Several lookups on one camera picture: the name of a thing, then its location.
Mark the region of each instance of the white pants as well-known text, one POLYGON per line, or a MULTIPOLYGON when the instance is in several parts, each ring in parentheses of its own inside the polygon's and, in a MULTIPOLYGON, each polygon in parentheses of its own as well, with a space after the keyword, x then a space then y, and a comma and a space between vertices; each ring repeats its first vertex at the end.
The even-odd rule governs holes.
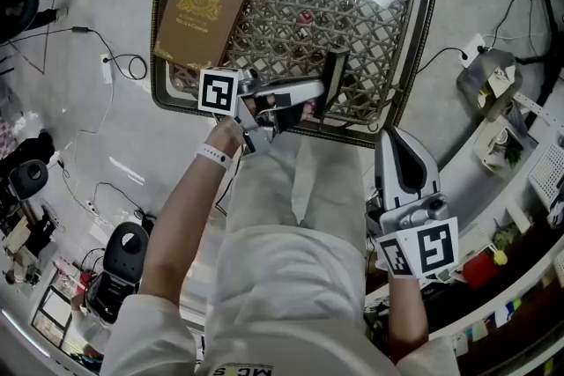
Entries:
POLYGON ((297 172, 312 169, 313 187, 299 227, 339 237, 364 255, 365 202, 356 147, 291 133, 276 136, 269 152, 242 159, 227 212, 227 233, 254 225, 298 226, 293 184, 297 172), (298 154, 305 158, 298 159, 298 154), (304 160, 313 168, 300 167, 304 160))

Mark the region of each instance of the power outlet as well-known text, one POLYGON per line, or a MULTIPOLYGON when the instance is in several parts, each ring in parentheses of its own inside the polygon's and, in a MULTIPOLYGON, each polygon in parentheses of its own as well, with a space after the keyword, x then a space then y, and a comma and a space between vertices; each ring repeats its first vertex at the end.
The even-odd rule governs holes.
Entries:
POLYGON ((100 55, 100 62, 102 65, 102 77, 104 78, 104 83, 106 85, 111 85, 114 83, 114 77, 112 75, 112 63, 107 60, 108 58, 109 58, 108 54, 100 55))
POLYGON ((90 201, 86 201, 86 205, 88 206, 88 209, 92 212, 93 215, 95 215, 96 217, 100 216, 100 214, 98 213, 98 211, 94 207, 93 203, 91 203, 90 201))
POLYGON ((463 51, 468 55, 468 58, 463 60, 462 55, 458 56, 460 64, 462 64, 465 68, 468 68, 468 66, 470 66, 479 55, 478 46, 484 47, 485 45, 486 42, 484 41, 484 37, 481 34, 476 33, 466 47, 463 48, 463 51))

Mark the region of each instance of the book cover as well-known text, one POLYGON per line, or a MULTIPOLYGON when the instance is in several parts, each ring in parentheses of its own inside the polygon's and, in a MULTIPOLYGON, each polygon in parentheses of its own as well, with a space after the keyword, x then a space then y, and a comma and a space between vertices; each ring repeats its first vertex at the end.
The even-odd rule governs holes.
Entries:
POLYGON ((199 72, 221 64, 245 0, 168 0, 153 53, 199 72))

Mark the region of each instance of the electrical cable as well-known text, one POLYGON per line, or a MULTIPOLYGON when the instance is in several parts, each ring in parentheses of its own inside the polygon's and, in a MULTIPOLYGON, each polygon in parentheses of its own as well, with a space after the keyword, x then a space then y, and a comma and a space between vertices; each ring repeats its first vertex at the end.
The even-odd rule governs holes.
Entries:
POLYGON ((372 255, 374 254, 375 250, 376 250, 376 244, 374 243, 374 241, 372 240, 372 234, 370 233, 370 231, 367 229, 367 237, 370 240, 370 243, 372 244, 372 251, 370 251, 370 255, 367 258, 367 265, 366 268, 364 270, 365 272, 365 278, 367 277, 368 274, 368 270, 370 269, 370 260, 372 259, 372 255))
MULTIPOLYGON (((532 33, 531 36, 535 36, 535 37, 543 37, 545 36, 546 33, 532 33)), ((495 35, 494 34, 483 34, 482 37, 483 38, 493 38, 495 35)), ((497 37, 498 40, 503 40, 503 41, 515 41, 515 40, 521 40, 523 38, 529 38, 528 34, 522 34, 519 36, 499 36, 497 37)))
POLYGON ((61 32, 73 32, 73 33, 94 33, 98 36, 98 38, 100 38, 100 40, 102 41, 102 43, 104 44, 104 46, 106 46, 106 49, 108 50, 108 53, 111 55, 111 58, 105 58, 104 62, 110 62, 110 61, 114 61, 115 66, 117 67, 117 69, 120 71, 120 73, 127 78, 128 80, 143 80, 144 78, 147 77, 147 73, 148 71, 148 67, 147 67, 147 62, 145 61, 145 59, 141 56, 141 55, 137 55, 137 54, 120 54, 118 56, 114 56, 114 52, 112 52, 111 47, 106 43, 106 41, 104 40, 104 38, 102 38, 102 35, 99 34, 96 30, 93 30, 92 28, 89 27, 82 27, 82 26, 74 26, 74 27, 70 27, 70 28, 63 28, 61 30, 54 30, 52 32, 45 32, 45 33, 36 33, 36 34, 31 34, 29 36, 24 36, 23 38, 18 38, 17 40, 9 40, 6 41, 3 44, 0 44, 0 48, 4 47, 4 46, 9 46, 9 45, 13 45, 14 42, 19 42, 19 41, 24 41, 24 40, 29 40, 30 38, 34 38, 36 36, 44 36, 47 34, 54 34, 54 33, 61 33, 61 32), (122 68, 120 67, 119 64, 117 64, 116 59, 120 58, 122 56, 130 56, 131 60, 130 63, 128 64, 128 72, 129 75, 126 76, 125 73, 123 72, 122 68), (131 72, 131 65, 133 64, 133 62, 135 60, 139 60, 141 62, 141 64, 143 65, 143 75, 140 77, 135 77, 133 75, 133 72, 131 72))
POLYGON ((139 205, 137 203, 134 203, 131 198, 129 196, 127 196, 122 190, 120 190, 118 187, 116 187, 115 185, 109 183, 109 182, 98 182, 96 184, 96 187, 94 188, 94 196, 93 196, 93 200, 92 200, 92 204, 94 206, 94 208, 97 211, 100 211, 98 209, 98 207, 96 207, 96 195, 98 194, 98 187, 100 185, 105 185, 107 187, 111 187, 113 188, 115 191, 117 191, 118 193, 121 193, 123 195, 123 197, 125 197, 125 199, 127 199, 130 203, 132 203, 133 205, 135 205, 135 207, 137 207, 137 209, 134 211, 134 215, 137 219, 142 219, 143 217, 146 216, 145 212, 143 211, 143 209, 141 207, 139 207, 139 205))
POLYGON ((223 198, 226 197, 227 191, 229 191, 231 184, 233 183, 233 180, 235 179, 235 176, 239 172, 239 165, 240 164, 241 164, 241 157, 239 157, 239 159, 237 160, 237 167, 235 168, 235 173, 233 174, 233 177, 231 178, 231 180, 227 184, 226 189, 223 192, 223 195, 221 195, 221 197, 215 203, 215 208, 218 209, 224 216, 227 216, 227 212, 225 211, 225 209, 223 207, 221 207, 219 205, 219 203, 221 203, 221 201, 223 201, 223 198))
POLYGON ((88 251, 88 252, 86 253, 85 258, 82 259, 82 262, 80 263, 80 272, 81 272, 81 273, 84 273, 85 262, 86 262, 86 259, 88 258, 88 255, 90 255, 90 254, 93 253, 94 251, 100 251, 100 250, 105 251, 106 248, 104 248, 104 247, 94 247, 93 249, 91 249, 90 251, 88 251))
POLYGON ((461 48, 443 48, 441 50, 439 50, 436 54, 434 54, 433 58, 431 58, 427 64, 425 66, 423 66, 420 70, 418 70, 415 75, 419 74, 420 72, 424 71, 429 64, 431 64, 434 59, 439 56, 440 54, 442 54, 443 52, 447 51, 447 50, 457 50, 458 52, 460 52, 462 54, 462 59, 463 60, 468 60, 468 55, 461 49, 461 48))
POLYGON ((500 30, 501 25, 505 22, 505 20, 508 18, 509 16, 509 12, 511 11, 511 7, 513 6, 513 3, 515 2, 515 0, 511 0, 511 2, 509 2, 509 6, 507 8, 507 10, 505 11, 505 14, 503 15, 503 19, 501 20, 501 22, 497 25, 497 27, 495 27, 495 32, 493 33, 493 43, 490 46, 491 48, 495 47, 495 42, 497 41, 497 33, 500 30))
POLYGON ((67 179, 69 179, 71 177, 71 175, 69 174, 69 172, 64 169, 64 163, 61 160, 58 160, 57 162, 59 164, 59 166, 63 169, 63 182, 64 182, 64 186, 67 188, 67 190, 69 191, 70 196, 72 197, 72 200, 74 201, 74 203, 80 207, 82 210, 84 210, 86 213, 89 213, 90 215, 94 215, 94 213, 90 210, 88 210, 81 202, 80 200, 74 195, 74 193, 72 193, 71 187, 69 187, 69 184, 67 183, 67 179))
POLYGON ((117 69, 122 73, 122 75, 125 78, 128 78, 129 80, 143 80, 145 77, 147 77, 147 63, 146 61, 143 59, 143 57, 141 55, 137 55, 137 54, 120 54, 118 56, 114 56, 114 53, 112 52, 112 49, 110 48, 110 46, 104 41, 104 39, 102 38, 102 35, 99 34, 98 32, 96 32, 95 30, 93 30, 92 28, 88 28, 88 32, 92 32, 92 33, 96 33, 98 35, 98 37, 100 38, 100 40, 104 43, 104 46, 106 46, 106 48, 108 49, 109 54, 112 56, 111 58, 104 58, 104 63, 106 62, 110 62, 110 61, 114 61, 115 66, 117 67, 117 69), (128 65, 128 72, 129 72, 129 76, 126 76, 125 73, 122 71, 122 68, 120 68, 120 65, 117 64, 116 59, 121 57, 121 56, 131 56, 131 60, 130 60, 130 64, 128 65), (144 72, 143 75, 141 77, 135 77, 133 75, 133 72, 131 72, 131 64, 135 61, 135 60, 139 60, 144 67, 144 72))
POLYGON ((6 41, 5 43, 0 44, 0 48, 3 48, 4 46, 9 46, 10 44, 13 44, 14 42, 29 40, 30 38, 35 38, 36 36, 45 36, 46 34, 53 34, 53 33, 60 33, 60 32, 70 32, 70 31, 72 31, 72 28, 64 28, 62 30, 54 30, 53 32, 30 34, 30 35, 24 36, 23 38, 18 38, 17 40, 6 41))
POLYGON ((532 51, 535 53, 535 56, 538 56, 537 50, 535 49, 535 46, 532 43, 532 38, 531 38, 531 18, 532 18, 532 0, 531 0, 531 7, 529 9, 529 43, 531 45, 532 51))
POLYGON ((94 261, 94 265, 92 266, 92 274, 96 273, 96 263, 98 263, 98 260, 101 259, 104 256, 104 254, 102 254, 100 257, 98 257, 95 261, 94 261))
POLYGON ((77 173, 78 173, 78 179, 77 179, 77 183, 74 186, 74 196, 76 196, 77 194, 77 190, 78 190, 78 185, 80 184, 81 181, 81 176, 80 176, 80 170, 78 169, 78 162, 77 162, 77 152, 78 152, 78 139, 80 138, 80 136, 84 133, 87 135, 98 135, 102 129, 102 126, 104 125, 104 122, 106 121, 106 118, 108 117, 109 114, 109 110, 112 107, 112 104, 114 103, 114 94, 115 94, 115 87, 114 84, 112 84, 112 94, 109 98, 109 103, 108 103, 108 108, 106 109, 106 113, 104 114, 104 116, 102 116, 102 120, 100 122, 100 125, 98 126, 98 129, 95 132, 92 132, 91 130, 79 130, 77 132, 77 134, 74 137, 74 154, 72 159, 74 160, 74 166, 77 169, 77 173))

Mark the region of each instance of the black chair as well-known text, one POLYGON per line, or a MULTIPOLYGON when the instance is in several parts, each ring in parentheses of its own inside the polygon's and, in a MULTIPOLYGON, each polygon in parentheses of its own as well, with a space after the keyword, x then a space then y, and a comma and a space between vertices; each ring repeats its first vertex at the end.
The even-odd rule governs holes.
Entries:
MULTIPOLYGON (((553 92, 553 88, 560 76, 560 71, 564 68, 564 31, 561 31, 558 28, 551 0, 544 0, 544 2, 550 29, 550 46, 548 50, 543 55, 535 55, 525 58, 516 56, 515 58, 515 61, 523 66, 533 63, 543 63, 544 79, 542 81, 542 85, 540 86, 540 94, 537 98, 537 103, 541 107, 544 106, 545 102, 548 100, 548 96, 550 96, 551 92, 553 92)), ((527 129, 531 128, 532 123, 536 118, 537 116, 535 114, 529 114, 527 116, 525 119, 527 129)))
POLYGON ((86 306, 107 324, 114 324, 123 301, 137 293, 143 274, 149 234, 135 223, 121 223, 109 238, 101 274, 86 294, 86 306))
POLYGON ((0 218, 9 217, 25 199, 38 193, 48 180, 48 169, 41 160, 27 160, 0 180, 0 218))
POLYGON ((0 0, 0 43, 26 30, 38 10, 39 0, 0 0))

